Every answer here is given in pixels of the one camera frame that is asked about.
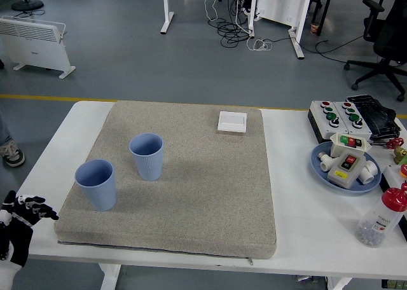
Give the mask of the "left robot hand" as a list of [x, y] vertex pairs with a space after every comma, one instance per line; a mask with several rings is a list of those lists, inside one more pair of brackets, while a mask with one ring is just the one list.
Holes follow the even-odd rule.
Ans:
[[12, 288], [15, 275], [27, 262], [32, 227], [43, 218], [59, 218], [43, 197], [9, 191], [1, 205], [1, 289]]

